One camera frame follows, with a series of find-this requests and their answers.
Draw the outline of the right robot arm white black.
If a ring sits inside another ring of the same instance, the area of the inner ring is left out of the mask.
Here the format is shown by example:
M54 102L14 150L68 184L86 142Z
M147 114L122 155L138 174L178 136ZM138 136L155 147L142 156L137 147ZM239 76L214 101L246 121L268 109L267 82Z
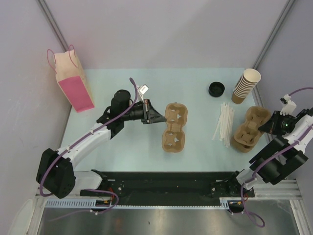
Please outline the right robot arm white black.
M275 111L259 130L276 137L249 161L249 169L225 184L230 196L238 196L243 188L250 190L257 183L275 185L308 160L305 149L313 139L313 110L304 109L295 117Z

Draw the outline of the pink and beige paper bag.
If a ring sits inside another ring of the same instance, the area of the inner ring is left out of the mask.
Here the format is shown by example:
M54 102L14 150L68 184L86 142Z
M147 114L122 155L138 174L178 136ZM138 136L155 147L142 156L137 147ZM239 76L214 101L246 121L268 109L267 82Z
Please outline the pink and beige paper bag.
M94 108L91 89L74 46L70 45L63 53L48 49L46 56L57 84L75 111L79 113Z

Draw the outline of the brown cardboard cup carrier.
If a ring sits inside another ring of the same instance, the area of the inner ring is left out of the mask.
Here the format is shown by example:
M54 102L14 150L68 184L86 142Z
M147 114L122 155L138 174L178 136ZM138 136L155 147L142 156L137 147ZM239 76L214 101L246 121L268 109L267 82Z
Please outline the brown cardboard cup carrier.
M165 110L167 129L162 135L162 148L166 152L179 153L184 149L188 110L181 103L169 103Z

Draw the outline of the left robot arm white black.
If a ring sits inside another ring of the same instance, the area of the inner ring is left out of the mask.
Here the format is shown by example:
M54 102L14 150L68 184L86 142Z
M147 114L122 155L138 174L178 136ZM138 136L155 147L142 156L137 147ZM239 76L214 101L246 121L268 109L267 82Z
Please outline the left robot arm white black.
M36 176L40 195L54 195L60 199L68 196L76 183L76 166L100 144L115 137L125 122L133 120L140 120L143 124L166 122L149 99L132 100L127 90L118 90L110 106L86 134L65 148L48 148L42 153Z

